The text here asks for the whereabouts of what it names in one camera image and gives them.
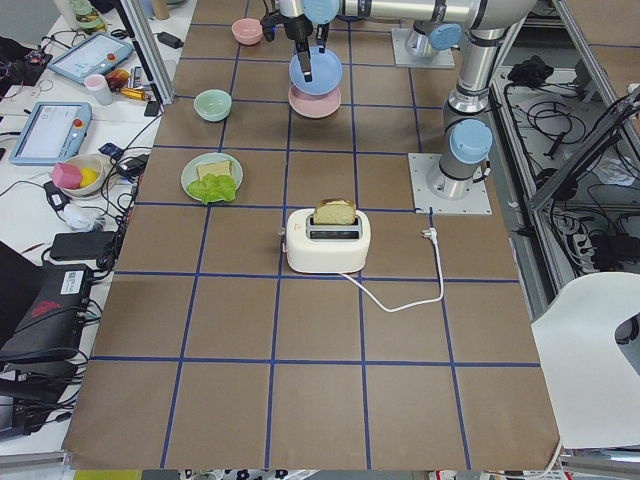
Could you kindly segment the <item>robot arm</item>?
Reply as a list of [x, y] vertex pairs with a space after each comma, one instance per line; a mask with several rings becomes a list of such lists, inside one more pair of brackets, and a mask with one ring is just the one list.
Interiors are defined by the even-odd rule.
[[456, 23], [466, 31], [467, 46], [456, 86], [443, 109], [445, 149], [428, 175], [432, 191], [459, 200], [473, 184], [478, 165], [493, 143], [481, 115], [488, 104], [489, 83], [507, 31], [523, 20], [533, 1], [438, 1], [433, 20]]
[[357, 18], [410, 19], [430, 23], [453, 22], [466, 25], [484, 13], [482, 1], [274, 1], [260, 20], [264, 38], [271, 42], [282, 25], [294, 42], [296, 58], [306, 82], [312, 80], [308, 37], [317, 34], [326, 45], [329, 24], [338, 15]]

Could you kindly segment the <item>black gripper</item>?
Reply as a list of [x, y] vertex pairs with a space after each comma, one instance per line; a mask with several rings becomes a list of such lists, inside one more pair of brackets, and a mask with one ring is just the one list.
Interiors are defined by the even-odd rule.
[[[297, 59], [304, 81], [311, 82], [313, 76], [308, 37], [313, 33], [312, 22], [305, 15], [286, 17], [280, 12], [267, 13], [262, 17], [262, 31], [267, 42], [274, 40], [276, 26], [280, 24], [284, 26], [286, 37], [294, 42], [295, 48], [298, 51]], [[326, 50], [326, 41], [322, 38], [317, 38], [316, 44], [319, 52], [324, 53]]]

